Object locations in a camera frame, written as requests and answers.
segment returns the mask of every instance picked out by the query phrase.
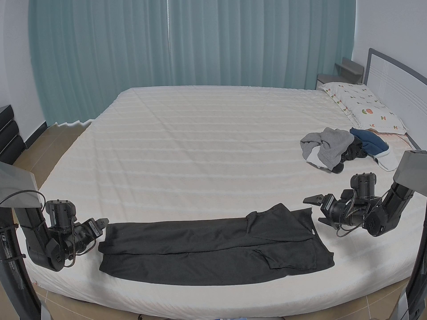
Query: teal curtain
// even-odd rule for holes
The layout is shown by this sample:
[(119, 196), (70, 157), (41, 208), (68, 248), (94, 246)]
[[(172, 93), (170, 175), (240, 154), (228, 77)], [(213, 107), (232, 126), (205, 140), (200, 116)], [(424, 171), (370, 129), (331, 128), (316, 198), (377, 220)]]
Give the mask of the teal curtain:
[(356, 0), (30, 0), (48, 124), (97, 117), (131, 87), (314, 89), (351, 58)]
[(46, 122), (82, 122), (128, 88), (171, 85), (167, 0), (30, 0), (32, 66)]

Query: bed sheet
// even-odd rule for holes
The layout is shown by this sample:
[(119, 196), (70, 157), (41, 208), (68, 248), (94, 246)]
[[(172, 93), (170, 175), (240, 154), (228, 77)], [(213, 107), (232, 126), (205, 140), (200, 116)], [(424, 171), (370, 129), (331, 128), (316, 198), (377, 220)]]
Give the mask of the bed sheet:
[[(180, 86), (126, 90), (73, 143), (40, 189), (71, 200), (80, 221), (152, 222), (244, 217), (283, 203), (307, 207), (311, 195), (349, 188), (355, 173), (377, 175), (376, 194), (391, 185), (371, 159), (345, 162), (340, 174), (314, 168), (299, 140), (325, 127), (352, 126), (317, 90)], [(408, 144), (387, 136), (400, 160)], [(26, 259), (41, 287), (126, 311), (179, 319), (275, 317), (317, 311), (408, 277), (421, 238), (425, 198), (416, 194), (398, 227), (374, 238), (358, 229), (337, 238), (315, 226), (333, 268), (253, 285), (173, 286), (127, 281), (99, 271), (97, 247), (59, 273)], [(19, 229), (22, 251), (25, 240)]]

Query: gray sweater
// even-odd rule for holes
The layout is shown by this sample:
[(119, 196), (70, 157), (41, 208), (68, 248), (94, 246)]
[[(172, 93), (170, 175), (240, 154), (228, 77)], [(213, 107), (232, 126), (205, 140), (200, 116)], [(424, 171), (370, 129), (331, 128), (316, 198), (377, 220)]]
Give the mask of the gray sweater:
[(307, 160), (312, 149), (320, 146), (317, 157), (332, 171), (353, 141), (354, 135), (349, 131), (326, 127), (321, 133), (309, 133), (301, 139), (302, 156)]

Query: floral pillow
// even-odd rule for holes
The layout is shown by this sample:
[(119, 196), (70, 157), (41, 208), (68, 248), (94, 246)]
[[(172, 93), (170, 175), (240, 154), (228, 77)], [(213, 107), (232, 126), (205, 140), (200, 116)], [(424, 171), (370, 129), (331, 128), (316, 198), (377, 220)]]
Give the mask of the floral pillow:
[(364, 84), (332, 82), (320, 86), (341, 107), (358, 129), (372, 129), (380, 133), (405, 134), (402, 120)]

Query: tile floor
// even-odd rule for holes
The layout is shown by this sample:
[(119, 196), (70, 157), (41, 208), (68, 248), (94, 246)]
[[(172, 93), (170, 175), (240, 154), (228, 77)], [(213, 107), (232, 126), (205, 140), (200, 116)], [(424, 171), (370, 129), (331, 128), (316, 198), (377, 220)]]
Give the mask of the tile floor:
[[(60, 157), (67, 151), (78, 136), (85, 130), (82, 124), (53, 125), (40, 136), (34, 144), (24, 151), (15, 166), (31, 171), (40, 187)], [(407, 279), (383, 288), (367, 296), (324, 309), (319, 312), (284, 317), (285, 320), (386, 320), (390, 315)], [(45, 300), (55, 320), (160, 320), (161, 318), (118, 311), (108, 307), (84, 303), (46, 291), (35, 286), (38, 296)], [(1, 319), (17, 320), (11, 303), (0, 285)], [(421, 316), (427, 320), (427, 311)]]

